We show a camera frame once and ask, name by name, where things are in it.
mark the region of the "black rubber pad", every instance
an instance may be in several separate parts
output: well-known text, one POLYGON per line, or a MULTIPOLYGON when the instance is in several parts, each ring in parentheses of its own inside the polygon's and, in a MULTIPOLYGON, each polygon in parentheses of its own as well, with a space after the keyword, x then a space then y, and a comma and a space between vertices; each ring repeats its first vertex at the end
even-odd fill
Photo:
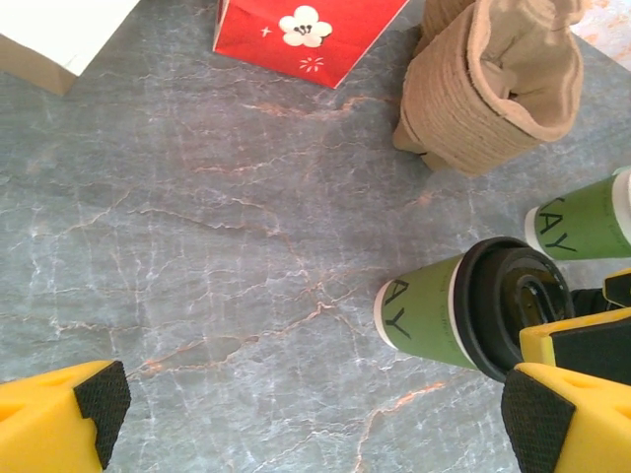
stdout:
POLYGON ((607 298, 623 307, 631 307, 631 273, 604 281, 607 298))
POLYGON ((577 317, 608 312, 620 308, 604 298, 602 289, 580 289, 572 291, 572 302, 577 317))
POLYGON ((631 385, 631 317, 550 337, 557 367, 631 385))
POLYGON ((96 448, 103 470, 109 465, 118 432, 131 404, 129 385, 121 362, 113 362, 74 388, 84 419, 97 426, 96 448))
POLYGON ((512 370, 502 418, 522 473, 553 473, 576 407, 523 372, 512 370))

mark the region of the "red paper bag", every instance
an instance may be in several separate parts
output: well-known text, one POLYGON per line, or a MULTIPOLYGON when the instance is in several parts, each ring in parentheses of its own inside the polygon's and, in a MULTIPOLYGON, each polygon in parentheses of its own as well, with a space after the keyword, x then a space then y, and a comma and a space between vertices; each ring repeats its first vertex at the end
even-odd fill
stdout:
POLYGON ((337 87, 407 0, 220 0, 214 50, 337 87))

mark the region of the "white flower print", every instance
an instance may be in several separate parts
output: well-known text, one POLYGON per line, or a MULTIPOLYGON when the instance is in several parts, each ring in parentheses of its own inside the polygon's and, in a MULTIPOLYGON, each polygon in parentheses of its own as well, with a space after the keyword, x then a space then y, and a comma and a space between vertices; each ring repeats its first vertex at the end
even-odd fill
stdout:
POLYGON ((299 69, 305 69, 307 72, 317 72, 319 68, 324 65, 322 62, 323 57, 317 57, 313 59, 312 57, 308 57, 307 59, 301 59, 301 64, 299 69))
POLYGON ((283 40, 290 46, 319 47, 333 33, 329 23, 321 22, 314 7, 298 7, 293 17, 283 17, 278 26, 285 33, 283 40))

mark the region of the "green paper cup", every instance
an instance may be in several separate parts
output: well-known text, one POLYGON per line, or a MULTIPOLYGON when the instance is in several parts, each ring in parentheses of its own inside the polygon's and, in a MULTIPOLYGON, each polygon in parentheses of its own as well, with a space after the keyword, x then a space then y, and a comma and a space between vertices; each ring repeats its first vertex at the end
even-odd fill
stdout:
POLYGON ((377 330, 392 348, 499 381, 522 360, 522 328, 573 315, 556 266, 508 237, 389 281, 374 307, 377 330))
POLYGON ((557 260, 631 257, 631 169, 530 210, 526 241, 557 260))

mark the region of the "cup lid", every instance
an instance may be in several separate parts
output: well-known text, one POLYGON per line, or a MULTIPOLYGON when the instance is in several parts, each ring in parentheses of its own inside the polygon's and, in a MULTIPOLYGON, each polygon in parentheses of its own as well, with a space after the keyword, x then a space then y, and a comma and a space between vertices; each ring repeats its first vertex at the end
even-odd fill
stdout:
POLYGON ((456 276, 456 325, 476 366, 503 382, 522 360, 525 326, 574 316, 556 265, 523 241, 496 237, 468 251, 456 276))
POLYGON ((485 255, 474 270, 472 288, 475 333, 489 359, 505 371, 523 361, 523 328, 574 316, 563 276, 531 248, 485 255))

